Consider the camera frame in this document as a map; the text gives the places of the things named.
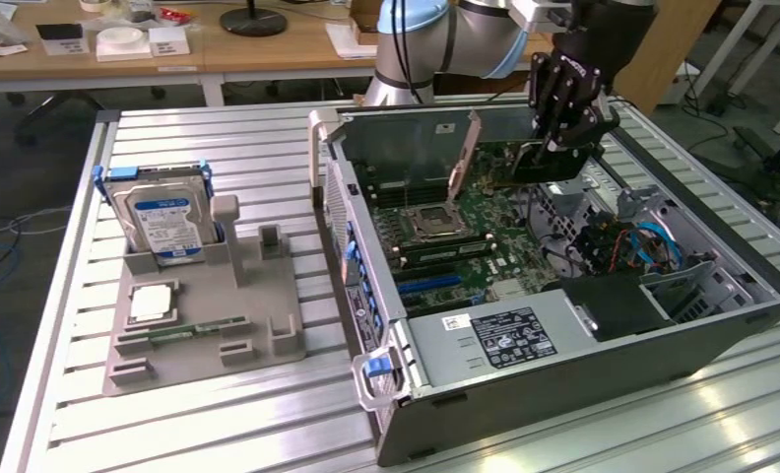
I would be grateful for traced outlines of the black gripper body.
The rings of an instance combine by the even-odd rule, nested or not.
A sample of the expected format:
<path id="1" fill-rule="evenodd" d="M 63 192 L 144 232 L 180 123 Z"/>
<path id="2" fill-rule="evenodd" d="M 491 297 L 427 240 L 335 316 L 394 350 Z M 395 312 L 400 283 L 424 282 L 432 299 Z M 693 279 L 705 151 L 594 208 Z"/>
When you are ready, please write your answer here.
<path id="1" fill-rule="evenodd" d="M 551 54 L 551 121 L 570 122 L 631 63 L 658 14 L 653 1 L 560 1 Z"/>

